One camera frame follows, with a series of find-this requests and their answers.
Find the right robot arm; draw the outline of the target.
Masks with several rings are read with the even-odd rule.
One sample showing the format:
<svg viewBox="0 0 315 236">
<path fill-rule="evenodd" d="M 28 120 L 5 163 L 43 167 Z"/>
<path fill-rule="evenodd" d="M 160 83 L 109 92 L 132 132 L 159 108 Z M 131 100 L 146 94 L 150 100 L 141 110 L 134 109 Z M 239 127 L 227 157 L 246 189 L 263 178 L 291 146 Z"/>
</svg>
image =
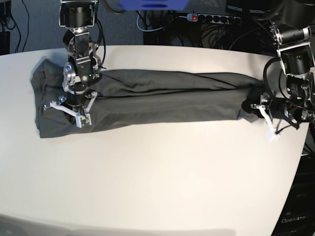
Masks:
<svg viewBox="0 0 315 236">
<path fill-rule="evenodd" d="M 89 92 L 89 87 L 101 79 L 102 61 L 96 54 L 99 42 L 92 40 L 88 30 L 97 22 L 97 10 L 96 0 L 61 1 L 59 25 L 67 29 L 63 44 L 68 53 L 63 68 L 64 95 L 43 106 L 70 115 L 79 128 L 92 124 L 90 110 L 97 92 Z"/>
</svg>

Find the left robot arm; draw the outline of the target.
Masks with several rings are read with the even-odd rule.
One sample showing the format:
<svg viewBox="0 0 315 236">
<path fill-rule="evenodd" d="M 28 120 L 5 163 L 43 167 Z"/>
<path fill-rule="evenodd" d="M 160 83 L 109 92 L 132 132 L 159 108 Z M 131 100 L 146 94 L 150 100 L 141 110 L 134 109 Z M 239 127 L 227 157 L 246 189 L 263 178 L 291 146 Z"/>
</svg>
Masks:
<svg viewBox="0 0 315 236">
<path fill-rule="evenodd" d="M 259 102 L 251 104 L 251 111 L 257 111 L 267 125 L 267 139 L 275 140 L 283 128 L 275 127 L 274 119 L 286 121 L 288 127 L 299 129 L 302 123 L 315 120 L 315 79 L 311 69 L 315 58 L 311 48 L 311 25 L 315 20 L 313 0 L 282 0 L 278 6 L 254 21 L 269 21 L 270 33 L 276 46 L 277 57 L 270 59 L 263 70 L 265 92 Z M 277 97 L 269 86 L 267 70 L 279 62 L 281 74 L 286 76 L 285 89 L 279 89 Z"/>
</svg>

